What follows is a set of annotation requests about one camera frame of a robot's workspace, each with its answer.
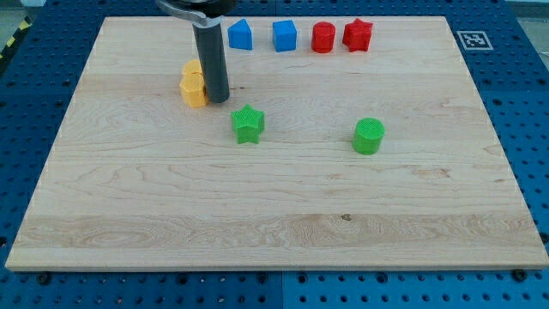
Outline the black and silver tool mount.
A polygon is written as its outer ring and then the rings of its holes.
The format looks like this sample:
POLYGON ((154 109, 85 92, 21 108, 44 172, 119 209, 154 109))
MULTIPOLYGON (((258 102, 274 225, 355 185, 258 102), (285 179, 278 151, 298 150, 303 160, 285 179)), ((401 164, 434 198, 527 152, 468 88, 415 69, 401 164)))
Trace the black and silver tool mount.
POLYGON ((190 21, 197 27, 219 25, 223 16, 231 12, 236 0, 155 0, 156 6, 166 14, 190 21))

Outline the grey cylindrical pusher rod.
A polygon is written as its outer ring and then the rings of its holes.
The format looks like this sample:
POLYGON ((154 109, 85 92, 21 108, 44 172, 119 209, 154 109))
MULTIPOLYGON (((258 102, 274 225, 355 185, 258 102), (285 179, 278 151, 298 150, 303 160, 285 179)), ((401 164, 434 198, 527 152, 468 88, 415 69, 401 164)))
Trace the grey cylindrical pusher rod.
POLYGON ((213 103, 223 103, 229 99, 230 88, 221 26, 194 25, 193 33, 208 98, 213 103))

